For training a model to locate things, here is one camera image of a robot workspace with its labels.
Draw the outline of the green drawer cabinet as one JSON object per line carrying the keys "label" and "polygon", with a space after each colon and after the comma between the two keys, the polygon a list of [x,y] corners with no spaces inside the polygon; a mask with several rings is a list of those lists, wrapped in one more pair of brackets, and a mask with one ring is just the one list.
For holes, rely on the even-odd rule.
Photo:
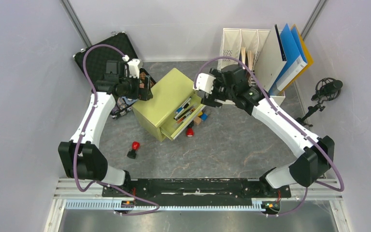
{"label": "green drawer cabinet", "polygon": [[[151,92],[152,99],[137,101],[132,110],[139,124],[161,142],[166,138],[175,140],[205,108],[205,105],[201,104],[201,97],[193,89],[193,81],[177,68],[173,68],[157,81]],[[189,97],[190,102],[195,105],[190,110],[192,114],[176,126],[175,111]]]}

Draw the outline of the Animal Farm book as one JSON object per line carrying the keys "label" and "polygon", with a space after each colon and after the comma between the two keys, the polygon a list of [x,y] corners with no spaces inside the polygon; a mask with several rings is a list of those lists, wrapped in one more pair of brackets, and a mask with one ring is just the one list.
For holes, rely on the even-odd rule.
{"label": "Animal Farm book", "polygon": [[246,47],[242,46],[240,48],[240,61],[245,64],[246,63]]}

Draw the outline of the brown small book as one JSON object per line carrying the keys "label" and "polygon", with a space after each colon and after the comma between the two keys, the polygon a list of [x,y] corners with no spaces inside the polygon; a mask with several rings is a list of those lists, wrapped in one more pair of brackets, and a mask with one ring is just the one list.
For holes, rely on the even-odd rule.
{"label": "brown small book", "polygon": [[250,71],[253,70],[255,59],[256,59],[256,52],[252,50],[247,50],[246,51],[246,64]]}

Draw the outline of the white paper box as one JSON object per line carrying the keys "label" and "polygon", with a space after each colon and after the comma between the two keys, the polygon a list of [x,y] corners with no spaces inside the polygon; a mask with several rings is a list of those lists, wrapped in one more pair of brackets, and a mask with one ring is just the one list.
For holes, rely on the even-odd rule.
{"label": "white paper box", "polygon": [[259,58],[254,65],[257,83],[269,92],[276,78],[286,64],[286,56],[282,46],[280,32],[275,24],[269,32]]}

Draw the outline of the blue plastic folder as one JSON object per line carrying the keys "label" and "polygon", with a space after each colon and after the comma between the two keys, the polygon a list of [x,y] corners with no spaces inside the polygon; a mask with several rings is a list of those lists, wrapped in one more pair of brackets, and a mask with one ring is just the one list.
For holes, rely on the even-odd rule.
{"label": "blue plastic folder", "polygon": [[286,57],[286,63],[270,88],[270,94],[273,96],[284,91],[308,65],[303,39],[296,25],[290,27],[286,24],[280,33],[280,38]]}

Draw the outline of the orange plastic folder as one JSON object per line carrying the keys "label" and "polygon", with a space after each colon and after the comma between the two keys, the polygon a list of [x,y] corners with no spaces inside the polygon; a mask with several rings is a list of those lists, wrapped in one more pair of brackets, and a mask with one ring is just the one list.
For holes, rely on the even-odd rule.
{"label": "orange plastic folder", "polygon": [[303,40],[303,46],[304,46],[304,50],[305,50],[305,56],[306,56],[306,58],[307,58],[307,60],[308,60],[308,65],[299,73],[299,75],[294,79],[294,81],[297,79],[297,78],[299,78],[310,66],[312,66],[312,64],[314,63],[314,60],[313,60],[313,58],[312,58],[312,56],[311,56],[311,54],[310,54],[310,52],[309,52],[309,50],[308,50],[308,48],[307,48],[307,46],[306,46],[306,44],[305,44],[305,42],[304,42],[304,40]]}

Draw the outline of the black capped white marker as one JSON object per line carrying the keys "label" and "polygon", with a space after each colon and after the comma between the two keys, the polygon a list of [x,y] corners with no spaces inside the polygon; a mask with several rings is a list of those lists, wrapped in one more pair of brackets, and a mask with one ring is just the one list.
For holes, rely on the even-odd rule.
{"label": "black capped white marker", "polygon": [[184,111],[185,109],[187,109],[188,107],[190,107],[190,106],[192,106],[192,105],[194,105],[194,104],[192,104],[191,102],[189,102],[188,104],[186,104],[186,107],[182,110],[182,111]]}

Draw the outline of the red pen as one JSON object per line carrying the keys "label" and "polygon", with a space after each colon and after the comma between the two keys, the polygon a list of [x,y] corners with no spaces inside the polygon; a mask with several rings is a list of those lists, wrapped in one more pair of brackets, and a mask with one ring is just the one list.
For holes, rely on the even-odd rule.
{"label": "red pen", "polygon": [[190,115],[192,114],[192,112],[188,112],[186,115],[184,115],[182,118],[180,118],[179,120],[176,121],[176,126],[179,126],[183,121],[185,121]]}

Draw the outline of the blue capped white marker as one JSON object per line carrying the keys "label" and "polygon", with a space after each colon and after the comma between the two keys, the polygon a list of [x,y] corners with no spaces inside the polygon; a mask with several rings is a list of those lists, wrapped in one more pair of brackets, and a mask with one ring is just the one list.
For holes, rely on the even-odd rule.
{"label": "blue capped white marker", "polygon": [[186,101],[184,101],[181,106],[175,111],[176,114],[180,113],[185,107],[186,104],[188,104],[191,100],[191,97],[189,97]]}

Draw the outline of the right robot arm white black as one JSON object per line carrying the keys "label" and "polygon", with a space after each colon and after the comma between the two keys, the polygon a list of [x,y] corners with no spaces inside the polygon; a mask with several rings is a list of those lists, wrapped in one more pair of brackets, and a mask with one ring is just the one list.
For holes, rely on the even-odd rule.
{"label": "right robot arm white black", "polygon": [[309,187],[331,168],[323,153],[331,160],[334,157],[334,141],[329,137],[319,137],[308,131],[286,114],[267,93],[258,86],[250,86],[246,80],[247,70],[238,65],[220,71],[214,68],[209,73],[200,73],[194,89],[205,93],[201,103],[211,107],[221,107],[233,103],[237,108],[260,120],[289,147],[297,160],[283,167],[267,171],[260,183],[260,192],[272,197],[279,188],[298,183]]}

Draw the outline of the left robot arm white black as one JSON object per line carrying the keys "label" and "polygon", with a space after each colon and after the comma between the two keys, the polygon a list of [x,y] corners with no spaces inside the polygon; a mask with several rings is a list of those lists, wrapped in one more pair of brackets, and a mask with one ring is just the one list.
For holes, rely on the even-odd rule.
{"label": "left robot arm white black", "polygon": [[93,84],[95,90],[81,124],[68,142],[59,144],[58,153],[67,177],[111,184],[119,196],[127,197],[132,192],[132,183],[126,180],[126,171],[110,166],[98,146],[117,100],[151,99],[151,79],[140,59],[109,60],[104,76]]}

